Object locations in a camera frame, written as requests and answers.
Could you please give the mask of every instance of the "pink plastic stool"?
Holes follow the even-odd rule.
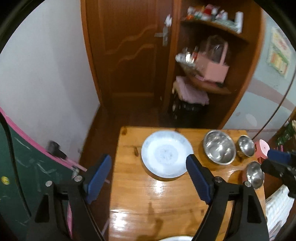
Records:
[[[259,141],[256,141],[254,144],[255,144],[255,157],[258,160],[258,162],[261,164],[262,161],[267,159],[267,153],[270,150],[269,145],[261,139]]]

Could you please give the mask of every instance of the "bowl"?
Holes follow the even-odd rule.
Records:
[[[232,163],[236,156],[233,140],[229,135],[218,130],[211,130],[205,135],[203,148],[208,158],[220,165]]]
[[[242,135],[237,141],[237,149],[237,155],[240,158],[251,157],[255,153],[255,144],[250,137]]]
[[[260,163],[250,162],[244,170],[242,181],[249,181],[254,189],[260,188],[264,183],[264,172],[261,170]]]

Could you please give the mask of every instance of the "wooden shelf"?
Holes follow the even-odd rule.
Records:
[[[185,72],[186,76],[190,79],[193,86],[195,86],[196,88],[206,91],[206,92],[209,92],[209,93],[214,93],[214,94],[220,94],[220,95],[231,94],[229,89],[227,89],[226,87],[220,88],[215,83],[208,82],[208,81],[201,81],[201,80],[195,78],[194,75],[196,73],[194,72],[194,70],[191,67],[187,66],[186,64],[182,64],[182,63],[178,63],[178,64],[181,66],[181,68]]]
[[[219,29],[222,29],[222,30],[224,30],[224,31],[226,31],[226,32],[228,32],[228,33],[230,33],[230,34],[232,34],[232,35],[234,35],[234,36],[248,42],[248,40],[244,37],[243,34],[238,34],[237,32],[231,30],[230,28],[228,28],[228,27],[226,27],[224,25],[215,23],[215,22],[204,21],[204,20],[200,20],[200,19],[198,19],[198,20],[196,20],[196,19],[188,20],[186,18],[182,18],[181,22],[182,23],[200,23],[200,24],[204,24],[204,25],[211,26],[211,27],[214,27],[214,28],[219,28]]]

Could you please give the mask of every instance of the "silver bolt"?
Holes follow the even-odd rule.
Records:
[[[82,176],[76,176],[74,177],[74,181],[80,182],[82,180]]]
[[[244,184],[245,184],[245,186],[248,187],[248,188],[249,188],[250,186],[252,186],[252,184],[251,184],[250,182],[248,182],[248,181],[244,182]]]
[[[52,181],[47,181],[47,182],[45,183],[45,185],[46,185],[47,187],[50,187],[50,186],[52,185]]]
[[[215,182],[221,183],[223,180],[222,177],[215,177]]]

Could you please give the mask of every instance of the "wooden table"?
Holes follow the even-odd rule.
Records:
[[[141,160],[144,140],[163,128],[122,127],[115,158],[110,203],[109,240],[153,241],[196,233],[208,206],[201,201],[189,174],[173,181],[159,181],[148,175]],[[230,165],[211,162],[202,147],[207,129],[177,129],[191,143],[200,163],[214,176],[225,181],[241,183],[241,172],[255,160],[243,163],[236,158]],[[247,134],[241,130],[223,130],[234,142]],[[256,190],[265,213],[264,189]],[[232,203],[228,202],[217,240],[223,240],[228,226]]]

